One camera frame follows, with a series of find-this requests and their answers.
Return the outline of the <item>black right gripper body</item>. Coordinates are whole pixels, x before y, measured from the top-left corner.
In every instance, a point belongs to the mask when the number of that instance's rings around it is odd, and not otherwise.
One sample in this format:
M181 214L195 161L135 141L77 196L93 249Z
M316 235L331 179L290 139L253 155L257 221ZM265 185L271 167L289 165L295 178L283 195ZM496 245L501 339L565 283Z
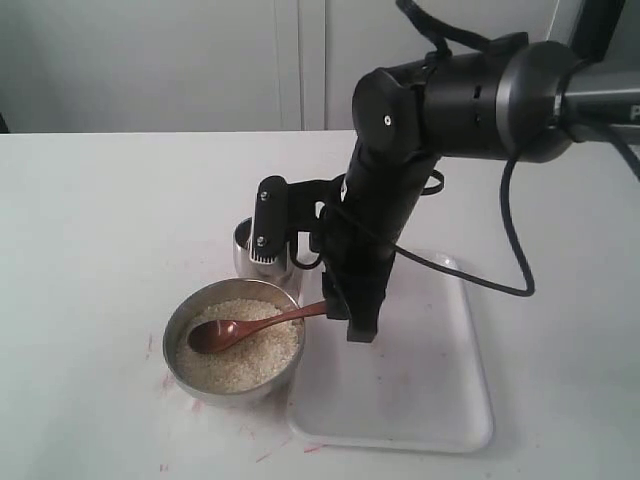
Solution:
M404 230L439 156L375 153L358 141L348 168L327 198L323 257L337 294L350 310L382 301Z

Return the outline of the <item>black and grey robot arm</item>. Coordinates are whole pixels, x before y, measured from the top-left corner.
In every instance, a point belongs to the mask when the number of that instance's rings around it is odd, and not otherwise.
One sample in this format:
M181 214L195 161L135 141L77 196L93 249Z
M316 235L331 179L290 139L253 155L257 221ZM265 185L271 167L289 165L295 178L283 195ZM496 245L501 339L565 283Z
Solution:
M591 64L564 44L531 44L522 35L480 53L430 53L375 69L355 87L352 117L355 148L321 218L327 315L347 322L351 342L377 335L398 238L440 159L505 162L501 214L524 275L530 267L508 202L517 162L545 163L574 143L595 141L639 167L638 72Z

